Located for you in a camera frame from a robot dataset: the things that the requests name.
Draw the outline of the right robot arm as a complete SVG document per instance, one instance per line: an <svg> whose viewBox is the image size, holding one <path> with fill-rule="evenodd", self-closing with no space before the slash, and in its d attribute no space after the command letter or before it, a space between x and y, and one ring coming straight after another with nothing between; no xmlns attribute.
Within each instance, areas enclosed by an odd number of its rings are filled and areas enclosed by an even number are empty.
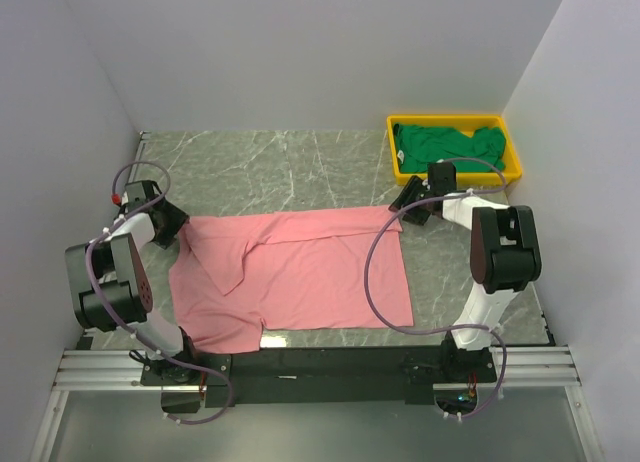
<svg viewBox="0 0 640 462"><path fill-rule="evenodd" d="M449 330L454 347L441 353L444 377L460 381L474 368L469 351L491 344L508 305L541 274L542 261L533 210L485 200L458 188L457 158L430 163L427 176L410 177L389 210L423 225L435 216L470 231L473 285L460 317Z"/></svg>

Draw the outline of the pink t shirt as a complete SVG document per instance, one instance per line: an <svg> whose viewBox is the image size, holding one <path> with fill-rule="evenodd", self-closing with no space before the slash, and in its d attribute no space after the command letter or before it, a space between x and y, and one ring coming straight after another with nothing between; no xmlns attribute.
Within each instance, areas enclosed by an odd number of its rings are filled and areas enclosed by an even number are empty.
<svg viewBox="0 0 640 462"><path fill-rule="evenodd" d="M384 206L194 216L169 271L178 325L209 353L259 349L264 330L414 323L399 222Z"/></svg>

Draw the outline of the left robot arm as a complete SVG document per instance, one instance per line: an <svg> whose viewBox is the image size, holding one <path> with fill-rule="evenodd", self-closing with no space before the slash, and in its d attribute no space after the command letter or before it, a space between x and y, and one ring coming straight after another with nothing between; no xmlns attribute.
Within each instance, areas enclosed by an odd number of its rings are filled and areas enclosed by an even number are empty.
<svg viewBox="0 0 640 462"><path fill-rule="evenodd" d="M128 183L124 198L117 198L115 203L123 224L107 231L106 238L94 246L91 265L86 264L87 243L65 250L76 320L85 329L102 332L121 327L91 284L90 279L95 278L112 312L132 329L134 339L144 343L146 355L140 361L156 372L164 370L176 383L189 383L199 374L200 360L185 331L154 308L151 285L140 257L140 250L149 243L163 250L171 247L189 216L161 197L158 183L152 180Z"/></svg>

